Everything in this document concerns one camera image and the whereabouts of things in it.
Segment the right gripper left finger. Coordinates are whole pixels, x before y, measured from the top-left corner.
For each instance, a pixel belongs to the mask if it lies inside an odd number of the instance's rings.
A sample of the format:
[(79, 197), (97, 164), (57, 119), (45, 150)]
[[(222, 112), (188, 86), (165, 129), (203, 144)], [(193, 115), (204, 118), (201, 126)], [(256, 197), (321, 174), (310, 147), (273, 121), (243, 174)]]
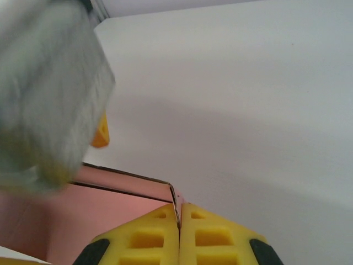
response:
[(179, 230), (166, 204), (93, 238), (74, 264), (178, 264)]

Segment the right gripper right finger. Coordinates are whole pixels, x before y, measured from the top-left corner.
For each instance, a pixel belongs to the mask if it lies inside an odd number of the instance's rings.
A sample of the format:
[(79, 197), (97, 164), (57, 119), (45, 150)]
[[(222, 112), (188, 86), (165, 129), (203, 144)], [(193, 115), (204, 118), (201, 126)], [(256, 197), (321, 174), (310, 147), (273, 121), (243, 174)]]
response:
[(264, 236), (190, 203), (181, 207), (179, 246), (184, 265), (283, 264)]

